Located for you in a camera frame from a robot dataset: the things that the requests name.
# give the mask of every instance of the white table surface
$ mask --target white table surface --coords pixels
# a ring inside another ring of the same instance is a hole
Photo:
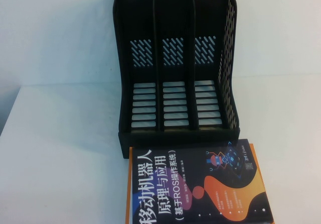
[[[234,78],[277,224],[321,222],[321,76]],[[120,83],[22,87],[0,137],[0,223],[124,223]]]

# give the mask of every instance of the book edge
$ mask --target book edge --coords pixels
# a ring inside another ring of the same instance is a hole
[[[132,174],[132,147],[129,148],[128,182],[127,182],[127,202],[126,202],[126,218],[125,218],[125,224],[129,224],[129,219],[130,219],[131,174]]]

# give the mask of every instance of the robot illustration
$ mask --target robot illustration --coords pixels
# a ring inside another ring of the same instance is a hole
[[[210,158],[206,159],[207,163],[211,164],[210,171],[213,171],[218,168],[229,168],[231,169],[237,176],[240,175],[242,171],[242,167],[244,164],[244,156],[239,154],[237,150],[235,150],[231,143],[226,149],[225,153],[214,153],[214,152],[206,152],[207,155],[211,155]]]

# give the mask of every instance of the diagonal slot pattern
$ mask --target diagonal slot pattern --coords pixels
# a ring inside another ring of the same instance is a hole
[[[130,41],[130,47],[134,67],[153,66],[151,39]]]
[[[183,38],[163,39],[164,66],[183,65]]]
[[[195,64],[214,64],[215,36],[195,38]]]

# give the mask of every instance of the rectangular slot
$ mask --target rectangular slot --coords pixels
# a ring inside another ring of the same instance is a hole
[[[188,120],[166,120],[164,121],[164,126],[166,127],[175,127],[175,126],[188,126]]]
[[[132,128],[150,128],[150,127],[155,127],[155,126],[156,126],[155,121],[132,122],[131,123]]]
[[[186,105],[186,100],[165,100],[164,105]]]
[[[220,112],[216,111],[216,112],[201,112],[198,113],[199,118],[217,118],[220,117],[221,114]]]
[[[216,97],[215,92],[196,92],[195,93],[196,98],[198,97]]]
[[[164,114],[164,119],[187,119],[187,113],[172,113],[172,114]]]
[[[179,111],[187,111],[186,106],[173,106],[173,107],[164,107],[165,112],[179,112]]]
[[[199,86],[199,85],[214,85],[214,81],[212,80],[195,81],[195,86]]]
[[[206,98],[206,99],[197,99],[196,104],[212,104],[218,103],[217,98]]]
[[[134,95],[134,100],[147,100],[147,99],[155,99],[155,94],[145,94],[145,95]]]
[[[163,82],[164,87],[179,87],[185,86],[184,82]]]
[[[133,115],[131,119],[132,120],[154,120],[156,119],[156,115]]]
[[[185,93],[167,93],[164,94],[164,98],[186,98],[186,94]]]
[[[139,102],[133,102],[133,107],[142,107],[142,106],[155,106],[155,101],[139,101]]]
[[[135,83],[134,88],[141,88],[141,87],[155,87],[156,84],[154,82],[147,82],[147,83]]]
[[[219,110],[218,105],[201,105],[197,106],[197,111]]]
[[[137,88],[137,89],[134,89],[134,94],[142,94],[142,93],[155,93],[155,88]]]
[[[195,87],[196,92],[205,92],[205,91],[215,91],[215,87],[213,85],[208,86],[196,86]]]
[[[221,119],[199,120],[199,125],[221,125]]]
[[[135,107],[132,109],[133,114],[154,113],[155,111],[156,111],[155,107]]]
[[[163,89],[164,92],[185,92],[184,87],[165,87]]]

